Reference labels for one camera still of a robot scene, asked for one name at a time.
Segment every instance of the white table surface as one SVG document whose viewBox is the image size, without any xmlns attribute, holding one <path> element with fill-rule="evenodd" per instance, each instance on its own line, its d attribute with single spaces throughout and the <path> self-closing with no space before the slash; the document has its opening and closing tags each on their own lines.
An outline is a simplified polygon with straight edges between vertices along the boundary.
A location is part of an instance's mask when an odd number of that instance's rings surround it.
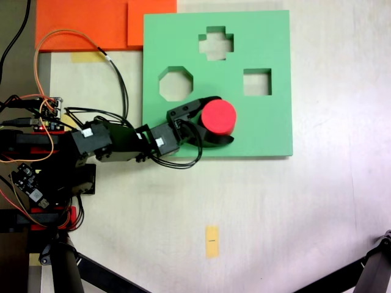
<svg viewBox="0 0 391 293">
<path fill-rule="evenodd" d="M 98 163 L 97 194 L 71 233 L 81 253 L 153 293 L 293 292 L 391 228 L 391 1 L 246 1 L 178 0 L 178 11 L 290 11 L 293 157 L 185 171 Z M 110 56 L 140 125 L 142 53 Z M 108 64 L 51 57 L 50 95 L 120 112 Z M 205 256 L 207 225 L 220 229 L 218 258 Z M 52 291 L 44 267 L 42 292 Z"/>
</svg>

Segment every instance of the yellow tape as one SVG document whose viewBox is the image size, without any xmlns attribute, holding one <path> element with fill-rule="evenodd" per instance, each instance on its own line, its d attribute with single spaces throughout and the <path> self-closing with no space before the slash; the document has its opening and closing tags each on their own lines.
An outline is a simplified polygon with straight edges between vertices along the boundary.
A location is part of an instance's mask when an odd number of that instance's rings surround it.
<svg viewBox="0 0 391 293">
<path fill-rule="evenodd" d="M 72 52 L 72 63 L 97 63 L 104 62 L 105 58 L 101 52 Z"/>
<path fill-rule="evenodd" d="M 205 239 L 206 239 L 206 257 L 217 258 L 220 254 L 219 227 L 206 226 Z"/>
<path fill-rule="evenodd" d="M 39 253 L 30 253 L 29 260 L 29 265 L 31 267 L 41 266 L 41 263 L 39 262 Z"/>
<path fill-rule="evenodd" d="M 69 117 L 67 114 L 62 114 L 61 121 L 66 123 L 69 126 L 73 126 L 74 128 L 78 127 L 78 125 L 73 121 L 73 119 L 71 117 Z M 69 130 L 72 130 L 72 129 L 70 129 L 69 127 L 66 126 L 65 131 L 69 131 Z"/>
</svg>

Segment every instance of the green foam board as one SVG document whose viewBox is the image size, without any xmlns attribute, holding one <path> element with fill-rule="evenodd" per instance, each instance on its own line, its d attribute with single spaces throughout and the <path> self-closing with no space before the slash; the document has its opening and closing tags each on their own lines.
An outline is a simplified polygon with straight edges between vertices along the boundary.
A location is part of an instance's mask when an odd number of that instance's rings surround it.
<svg viewBox="0 0 391 293">
<path fill-rule="evenodd" d="M 221 30 L 233 39 L 233 52 L 225 60 L 207 60 L 199 41 Z M 193 91 L 184 101 L 167 101 L 159 93 L 160 79 L 184 68 Z M 244 73 L 269 74 L 269 95 L 246 96 Z M 146 15 L 143 79 L 143 123 L 151 127 L 165 122 L 166 111 L 198 98 L 221 96 L 234 105 L 235 141 L 205 149 L 204 156 L 292 155 L 288 11 Z M 196 154 L 196 147 L 183 145 L 177 156 Z"/>
</svg>

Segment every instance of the white label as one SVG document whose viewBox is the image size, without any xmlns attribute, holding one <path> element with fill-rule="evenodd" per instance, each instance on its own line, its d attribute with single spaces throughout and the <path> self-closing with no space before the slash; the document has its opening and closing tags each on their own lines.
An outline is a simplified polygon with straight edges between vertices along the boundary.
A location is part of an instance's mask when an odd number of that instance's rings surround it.
<svg viewBox="0 0 391 293">
<path fill-rule="evenodd" d="M 158 139 L 155 139 L 155 140 L 158 145 L 158 148 L 161 147 L 162 145 L 164 145 L 164 140 L 161 137 Z"/>
<path fill-rule="evenodd" d="M 81 133 L 83 133 L 84 138 L 93 136 L 93 132 L 92 132 L 92 129 L 91 129 L 91 128 L 83 129 L 83 130 L 81 131 Z"/>
<path fill-rule="evenodd" d="M 31 194 L 29 195 L 29 197 L 32 200 L 34 200 L 35 202 L 38 202 L 41 199 L 42 196 L 43 196 L 43 194 L 38 189 L 34 189 L 34 191 L 31 192 Z"/>
</svg>

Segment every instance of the orange foam board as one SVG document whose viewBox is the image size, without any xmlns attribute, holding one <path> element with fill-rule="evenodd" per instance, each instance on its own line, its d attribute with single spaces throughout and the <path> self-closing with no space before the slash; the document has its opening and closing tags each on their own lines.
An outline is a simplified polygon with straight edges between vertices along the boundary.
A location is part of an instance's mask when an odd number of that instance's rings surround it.
<svg viewBox="0 0 391 293">
<path fill-rule="evenodd" d="M 125 50 L 129 0 L 37 0 L 35 45 L 55 29 L 76 29 L 104 50 Z M 59 34 L 41 51 L 91 51 L 88 41 L 73 34 Z"/>
<path fill-rule="evenodd" d="M 144 44 L 144 15 L 176 13 L 177 0 L 129 0 L 128 2 L 128 47 L 142 50 Z"/>
</svg>

